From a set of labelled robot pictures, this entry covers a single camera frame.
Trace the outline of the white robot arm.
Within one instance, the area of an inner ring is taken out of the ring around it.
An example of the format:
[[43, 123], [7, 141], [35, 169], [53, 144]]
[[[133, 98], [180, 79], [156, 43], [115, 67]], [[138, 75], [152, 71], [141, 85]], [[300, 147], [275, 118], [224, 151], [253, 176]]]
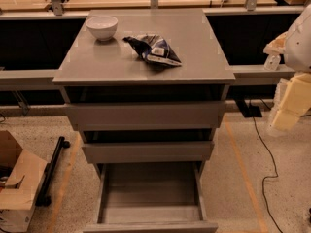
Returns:
[[311, 109], [311, 5], [290, 28], [265, 46], [264, 68], [275, 71], [284, 56], [285, 65], [295, 70], [289, 80], [281, 79], [274, 96], [267, 131], [272, 136], [289, 132]]

